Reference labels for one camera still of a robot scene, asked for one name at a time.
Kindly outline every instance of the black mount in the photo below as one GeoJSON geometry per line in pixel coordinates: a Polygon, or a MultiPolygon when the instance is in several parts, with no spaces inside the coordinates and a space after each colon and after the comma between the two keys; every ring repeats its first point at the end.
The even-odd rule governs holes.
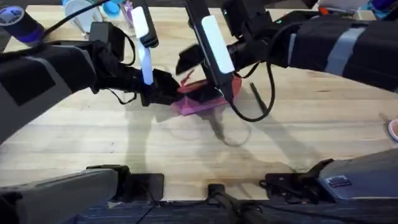
{"type": "Polygon", "coordinates": [[[307,173],[296,174],[266,174],[260,186],[267,191],[270,200],[284,200],[287,203],[298,204],[308,202],[335,202],[333,197],[318,183],[319,173],[333,159],[319,162],[307,173]]]}
{"type": "Polygon", "coordinates": [[[118,189],[112,198],[117,202],[158,202],[163,198],[163,174],[132,174],[128,166],[121,165],[89,166],[87,169],[112,169],[118,173],[118,189]]]}

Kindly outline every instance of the white label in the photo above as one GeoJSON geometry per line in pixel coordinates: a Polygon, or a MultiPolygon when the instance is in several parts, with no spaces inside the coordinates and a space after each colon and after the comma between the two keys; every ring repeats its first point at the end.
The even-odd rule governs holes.
{"type": "Polygon", "coordinates": [[[131,18],[137,38],[144,37],[149,33],[147,19],[145,18],[144,9],[141,6],[131,11],[131,18]]]}
{"type": "Polygon", "coordinates": [[[206,16],[201,20],[201,25],[205,30],[207,41],[216,59],[218,69],[224,74],[235,71],[228,49],[218,27],[215,16],[206,16]]]}

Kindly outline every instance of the pink cloth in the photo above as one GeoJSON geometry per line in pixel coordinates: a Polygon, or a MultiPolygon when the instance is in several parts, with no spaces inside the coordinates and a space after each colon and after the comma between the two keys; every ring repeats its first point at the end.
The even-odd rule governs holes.
{"type": "MultiPolygon", "coordinates": [[[[190,88],[190,86],[195,85],[195,89],[196,89],[199,86],[206,85],[206,83],[207,83],[206,80],[201,80],[201,81],[192,83],[191,85],[185,86],[184,84],[187,81],[187,79],[189,78],[190,74],[188,74],[187,78],[182,81],[182,83],[181,83],[182,87],[178,90],[179,92],[186,93],[189,90],[192,91],[192,88],[190,88]]],[[[232,81],[232,86],[233,86],[234,96],[236,96],[239,93],[239,91],[241,90],[242,79],[238,78],[238,77],[234,77],[233,81],[232,81]]],[[[223,97],[219,97],[217,99],[210,100],[210,101],[207,101],[206,103],[202,103],[202,104],[200,104],[199,102],[197,102],[195,100],[191,100],[188,97],[184,97],[180,101],[173,103],[172,108],[175,111],[177,111],[178,113],[186,116],[186,115],[190,115],[193,113],[197,113],[199,111],[208,110],[208,109],[214,108],[216,106],[221,106],[226,103],[227,103],[227,101],[223,97]]]]}

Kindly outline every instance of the wooden tabletop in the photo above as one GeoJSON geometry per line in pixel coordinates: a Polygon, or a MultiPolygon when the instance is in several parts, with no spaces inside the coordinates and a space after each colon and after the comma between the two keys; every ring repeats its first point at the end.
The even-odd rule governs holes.
{"type": "MultiPolygon", "coordinates": [[[[187,13],[166,7],[150,11],[160,41],[152,51],[154,67],[174,73],[178,53],[197,42],[187,13]]],[[[45,27],[64,17],[61,6],[29,6],[27,12],[45,27]]],[[[288,10],[270,12],[277,19],[288,10]]],[[[232,43],[220,10],[211,13],[224,39],[232,43]]],[[[121,17],[114,23],[127,27],[121,17]]],[[[82,39],[70,24],[51,38],[82,39]]],[[[11,39],[6,50],[23,47],[11,39]]],[[[126,60],[131,55],[126,47],[126,60]]],[[[256,184],[267,173],[307,171],[322,159],[349,159],[393,146],[384,124],[398,117],[397,95],[326,73],[279,67],[273,71],[274,109],[254,124],[240,120],[229,106],[184,117],[168,106],[143,108],[139,100],[122,106],[108,91],[78,92],[0,146],[0,185],[69,174],[90,165],[126,164],[136,173],[165,174],[166,200],[203,199],[209,183],[225,184],[237,198],[264,199],[256,184]]],[[[203,77],[197,69],[192,80],[203,77]]],[[[268,102],[265,66],[244,80],[235,100],[246,116],[254,117],[260,111],[249,82],[255,82],[268,102]]]]}

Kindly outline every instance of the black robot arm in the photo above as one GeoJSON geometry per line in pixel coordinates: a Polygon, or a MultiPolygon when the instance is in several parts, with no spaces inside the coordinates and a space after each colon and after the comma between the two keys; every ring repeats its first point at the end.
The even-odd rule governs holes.
{"type": "Polygon", "coordinates": [[[0,55],[0,143],[85,88],[91,88],[94,94],[104,89],[138,93],[143,106],[170,105],[180,99],[179,84],[170,73],[155,69],[153,84],[146,85],[141,70],[120,62],[124,44],[119,43],[125,38],[121,30],[110,23],[94,23],[91,30],[97,40],[60,40],[0,55]],[[102,35],[113,38],[101,41],[102,35]]]}

